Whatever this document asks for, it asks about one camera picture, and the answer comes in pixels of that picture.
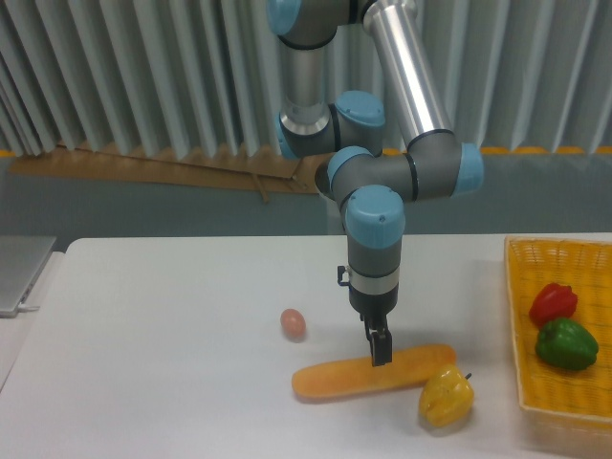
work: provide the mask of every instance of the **yellow basket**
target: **yellow basket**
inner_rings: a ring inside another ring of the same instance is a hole
[[[612,244],[509,236],[505,254],[520,407],[566,426],[612,429]],[[550,282],[572,287],[579,298],[572,319],[600,345],[586,370],[555,368],[536,355],[529,310]]]

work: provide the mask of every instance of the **gray laptop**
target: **gray laptop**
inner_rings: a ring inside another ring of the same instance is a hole
[[[54,249],[47,236],[0,236],[0,317],[15,317]]]

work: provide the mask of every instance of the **floor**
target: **floor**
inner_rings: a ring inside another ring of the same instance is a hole
[[[0,158],[0,234],[83,237],[339,233],[316,195],[17,176]],[[485,158],[472,195],[406,206],[406,233],[612,231],[612,155]]]

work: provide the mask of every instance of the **brown egg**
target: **brown egg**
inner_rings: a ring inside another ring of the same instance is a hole
[[[306,333],[306,320],[304,316],[295,309],[286,309],[280,315],[280,325],[283,332],[290,339],[301,339]]]

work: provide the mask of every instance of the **yellow bell pepper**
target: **yellow bell pepper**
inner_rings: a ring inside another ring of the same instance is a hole
[[[427,381],[419,400],[419,413],[433,426],[442,427],[467,415],[473,400],[468,379],[455,365],[447,364]]]

